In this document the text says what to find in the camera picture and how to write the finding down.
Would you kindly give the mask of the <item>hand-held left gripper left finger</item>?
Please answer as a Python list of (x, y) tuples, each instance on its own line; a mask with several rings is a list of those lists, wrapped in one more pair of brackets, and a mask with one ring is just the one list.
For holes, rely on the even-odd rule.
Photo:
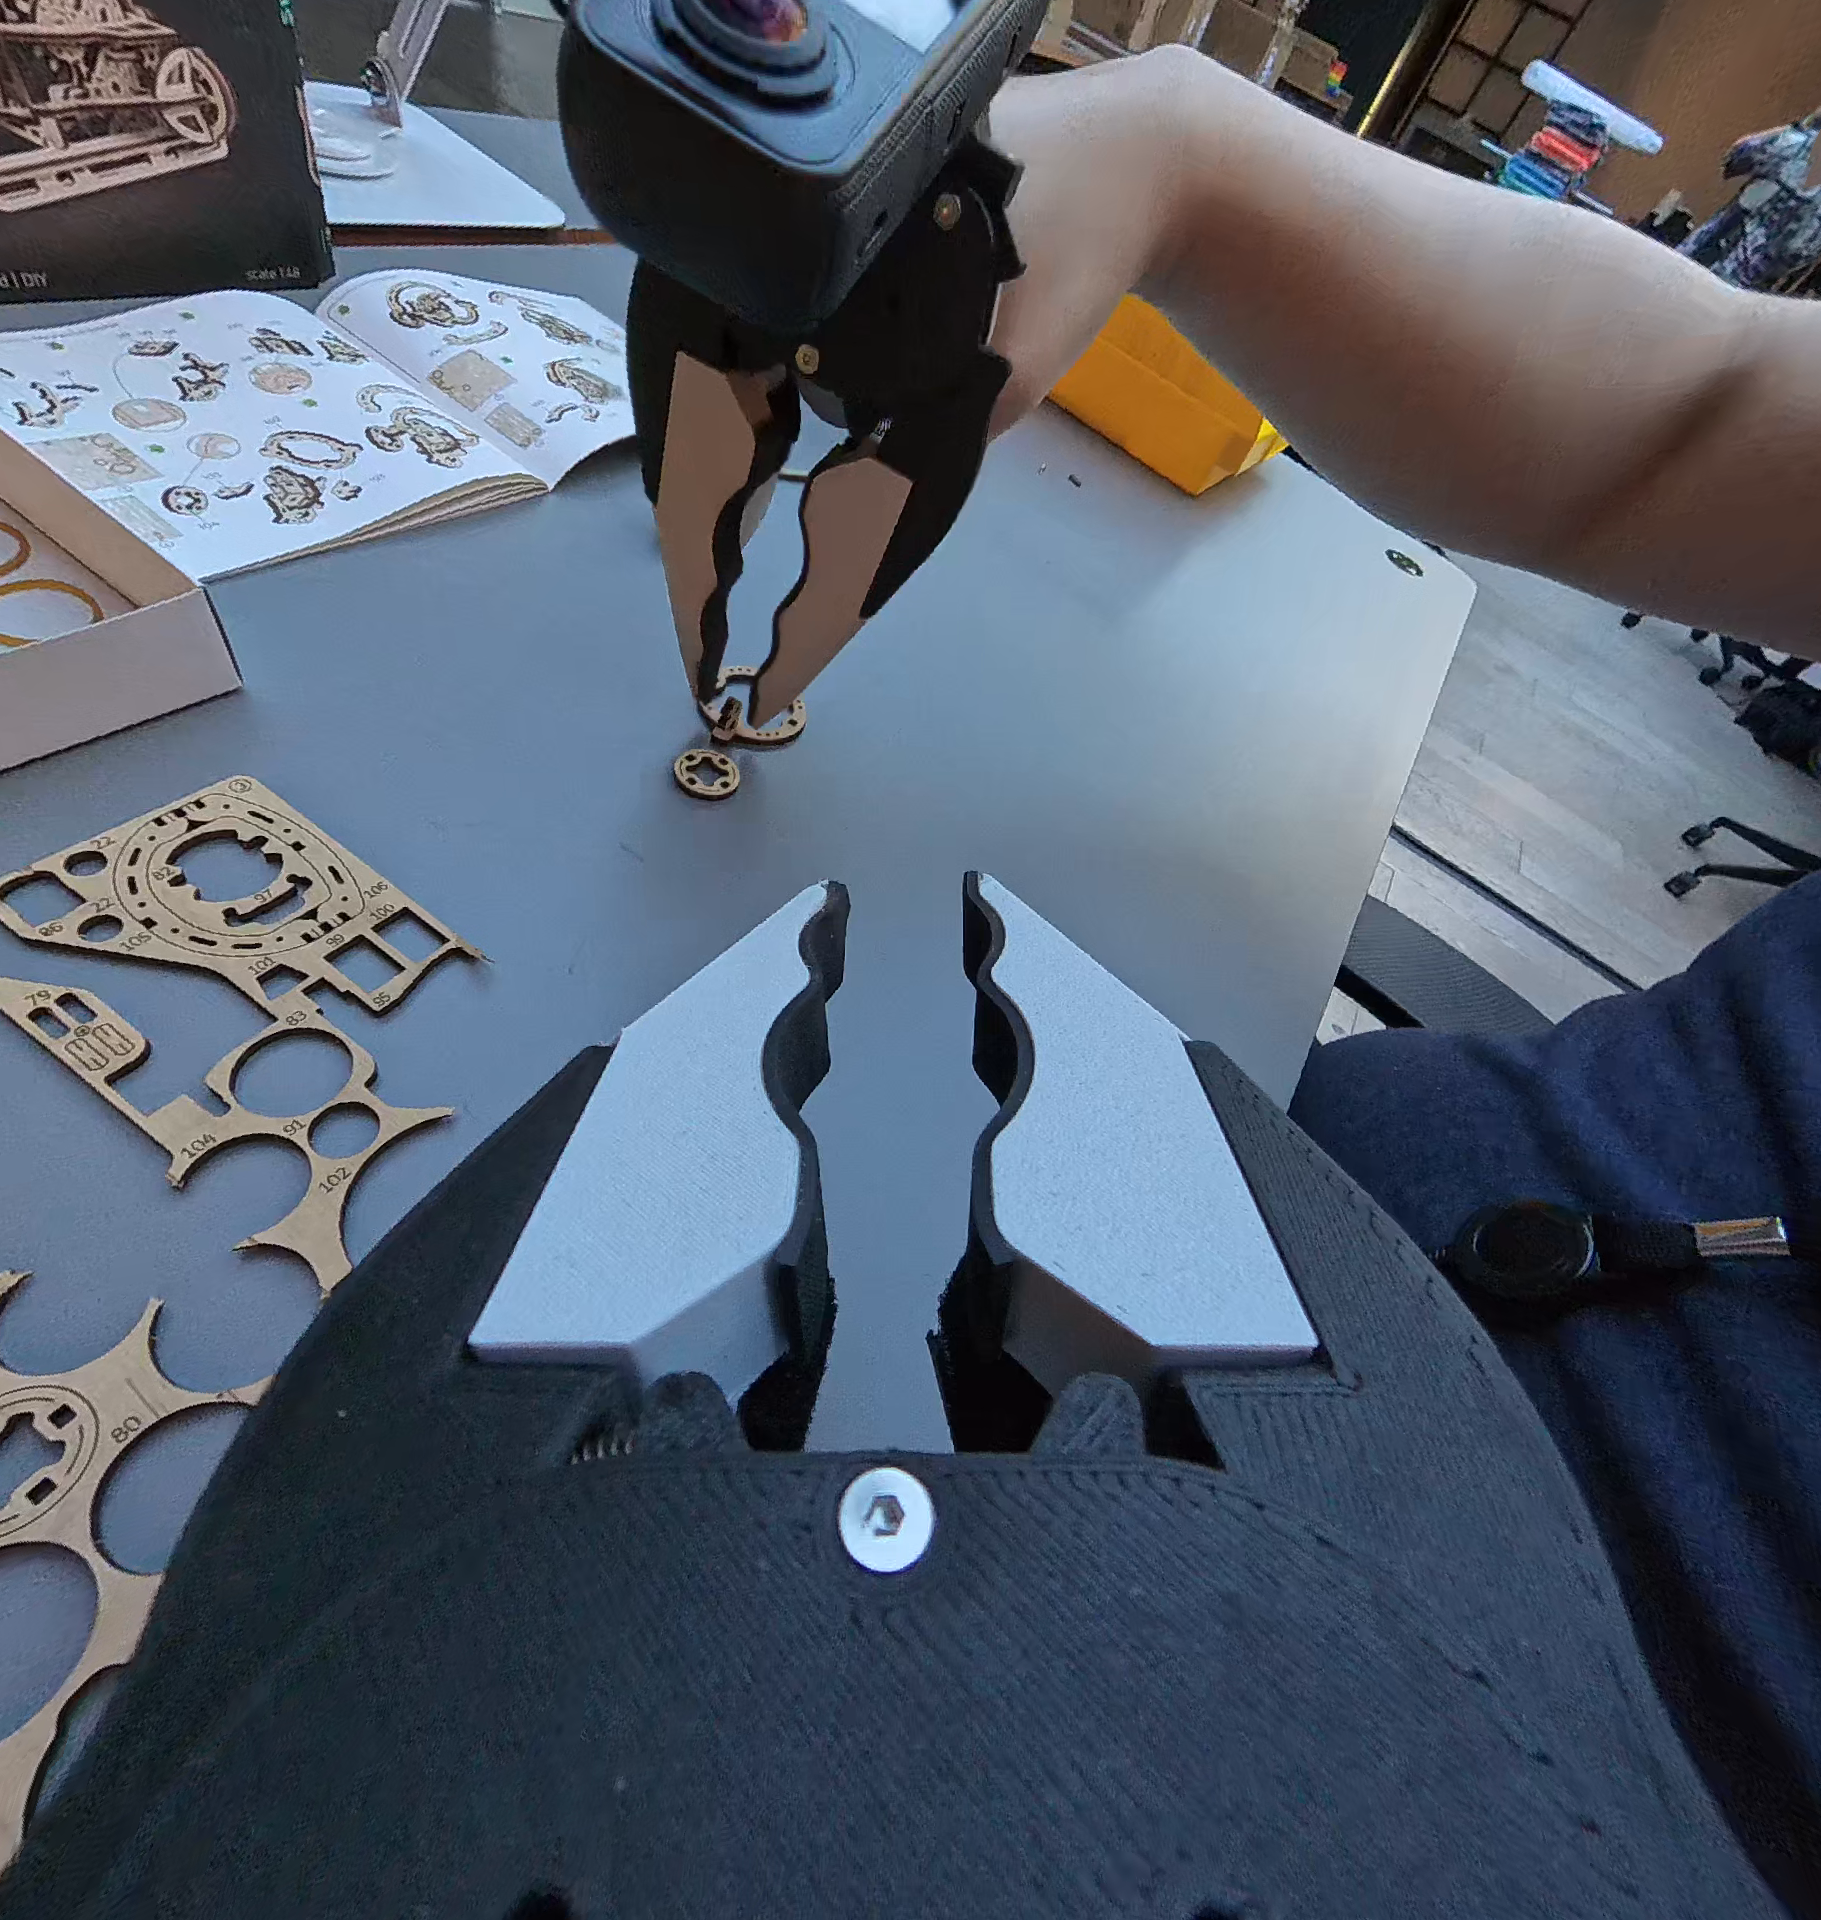
[(484, 1363), (710, 1378), (802, 1452), (835, 1288), (802, 1105), (829, 1070), (848, 891), (804, 887), (625, 1025), (467, 1336)]

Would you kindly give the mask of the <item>black office chair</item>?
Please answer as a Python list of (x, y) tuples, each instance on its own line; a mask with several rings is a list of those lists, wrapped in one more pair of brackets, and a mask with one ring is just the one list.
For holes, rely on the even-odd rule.
[(1473, 958), (1375, 899), (1358, 906), (1335, 985), (1391, 1028), (1521, 1040), (1554, 1027)]

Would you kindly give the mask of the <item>metal stand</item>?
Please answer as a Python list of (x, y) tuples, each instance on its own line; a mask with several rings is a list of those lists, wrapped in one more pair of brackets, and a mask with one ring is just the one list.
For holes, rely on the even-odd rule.
[(363, 103), (336, 103), (327, 88), (302, 83), (312, 156), (323, 178), (382, 180), (395, 174), (402, 108), (436, 45), (450, 3), (399, 3), (365, 61)]

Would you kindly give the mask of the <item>white cardboard box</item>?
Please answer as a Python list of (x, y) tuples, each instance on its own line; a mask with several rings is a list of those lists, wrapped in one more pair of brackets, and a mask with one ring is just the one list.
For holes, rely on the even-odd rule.
[(19, 577), (105, 605), (85, 631), (0, 650), (0, 772), (240, 691), (204, 589), (2, 428), (0, 517), (33, 541)]

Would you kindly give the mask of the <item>black drawstring with toggle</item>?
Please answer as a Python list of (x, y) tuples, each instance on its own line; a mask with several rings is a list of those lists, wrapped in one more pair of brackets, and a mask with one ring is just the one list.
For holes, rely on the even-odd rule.
[(1432, 1261), (1476, 1305), (1546, 1313), (1625, 1285), (1693, 1284), (1725, 1263), (1794, 1254), (1777, 1215), (1648, 1221), (1516, 1201), (1475, 1213)]

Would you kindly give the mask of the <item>yellow plastic bin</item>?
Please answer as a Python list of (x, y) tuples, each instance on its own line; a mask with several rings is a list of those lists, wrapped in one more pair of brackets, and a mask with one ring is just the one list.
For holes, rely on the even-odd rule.
[(1189, 498), (1287, 447), (1264, 411), (1137, 295), (1119, 303), (1051, 402)]

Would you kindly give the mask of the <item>row of black office chairs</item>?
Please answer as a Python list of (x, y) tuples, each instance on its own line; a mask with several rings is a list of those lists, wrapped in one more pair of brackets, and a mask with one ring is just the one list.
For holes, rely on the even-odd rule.
[(1699, 670), (1705, 688), (1737, 677), (1747, 704), (1735, 724), (1769, 759), (1810, 777), (1821, 789), (1821, 662), (1774, 653), (1717, 635), (1719, 660)]

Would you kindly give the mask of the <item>wooden ring part with tabs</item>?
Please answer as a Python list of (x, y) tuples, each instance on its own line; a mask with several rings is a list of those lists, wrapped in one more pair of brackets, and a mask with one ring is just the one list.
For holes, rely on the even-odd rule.
[(699, 702), (699, 711), (708, 724), (706, 705), (711, 704), (720, 693), (731, 693), (742, 702), (744, 721), (739, 728), (739, 740), (733, 749), (746, 751), (777, 751), (791, 742), (796, 742), (806, 724), (806, 708), (802, 699), (789, 704), (783, 711), (773, 711), (766, 724), (755, 724), (752, 708), (757, 704), (760, 669), (751, 665), (728, 665), (720, 674), (718, 691), (711, 699)]

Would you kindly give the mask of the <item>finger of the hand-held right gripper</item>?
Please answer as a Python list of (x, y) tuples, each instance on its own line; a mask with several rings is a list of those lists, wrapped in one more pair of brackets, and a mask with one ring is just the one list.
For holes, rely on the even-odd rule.
[(773, 617), (773, 638), (751, 696), (751, 721), (772, 724), (866, 622), (863, 605), (913, 490), (875, 442), (838, 449), (802, 494), (802, 574)]
[(796, 447), (796, 382), (680, 352), (657, 473), (657, 543), (684, 667), (699, 704), (720, 693), (731, 592)]

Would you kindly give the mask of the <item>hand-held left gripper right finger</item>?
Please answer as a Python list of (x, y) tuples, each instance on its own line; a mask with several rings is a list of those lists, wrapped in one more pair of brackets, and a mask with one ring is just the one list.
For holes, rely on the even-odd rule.
[(1185, 1372), (1318, 1356), (1188, 1036), (994, 877), (963, 901), (997, 1109), (933, 1333), (954, 1448), (1027, 1452), (1085, 1375), (1155, 1411)]

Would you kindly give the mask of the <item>white instruction booklet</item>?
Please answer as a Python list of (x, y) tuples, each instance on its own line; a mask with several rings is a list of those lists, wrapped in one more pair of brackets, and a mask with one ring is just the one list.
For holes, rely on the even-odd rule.
[(207, 584), (550, 494), (634, 437), (625, 374), (585, 300), (377, 270), (0, 333), (0, 428)]

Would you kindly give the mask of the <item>black model kit box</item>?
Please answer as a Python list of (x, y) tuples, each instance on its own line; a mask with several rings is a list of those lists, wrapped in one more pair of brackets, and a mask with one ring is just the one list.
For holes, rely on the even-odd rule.
[(330, 270), (289, 4), (0, 3), (0, 305)]

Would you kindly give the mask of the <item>stack of cardboard boxes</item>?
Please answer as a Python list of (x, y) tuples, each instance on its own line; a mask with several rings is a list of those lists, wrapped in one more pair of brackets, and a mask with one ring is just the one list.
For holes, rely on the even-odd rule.
[[(1281, 21), (1274, 3), (1052, 3), (1032, 54), (1083, 67), (1121, 59), (1153, 45), (1193, 45), (1211, 61), (1259, 79)], [(1298, 20), (1284, 59), (1268, 69), (1284, 83), (1313, 98), (1348, 97), (1348, 65), (1339, 52)]]

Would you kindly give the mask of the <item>stack of coloured packs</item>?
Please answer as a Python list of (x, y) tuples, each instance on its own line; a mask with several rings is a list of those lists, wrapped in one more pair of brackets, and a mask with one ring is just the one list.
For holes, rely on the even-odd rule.
[(1585, 180), (1611, 148), (1641, 156), (1658, 156), (1664, 134), (1603, 98), (1598, 93), (1561, 73), (1546, 61), (1533, 61), (1521, 73), (1521, 88), (1546, 105), (1545, 124), (1520, 148), (1507, 153), (1493, 142), (1486, 150), (1497, 158), (1493, 185), (1520, 195), (1581, 205), (1611, 217), (1613, 208), (1597, 199)]

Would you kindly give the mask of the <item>person's right forearm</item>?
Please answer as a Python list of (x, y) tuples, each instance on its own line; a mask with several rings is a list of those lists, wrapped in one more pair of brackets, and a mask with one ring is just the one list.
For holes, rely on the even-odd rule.
[(1821, 660), (1821, 303), (1140, 57), (1172, 306), (1384, 520)]

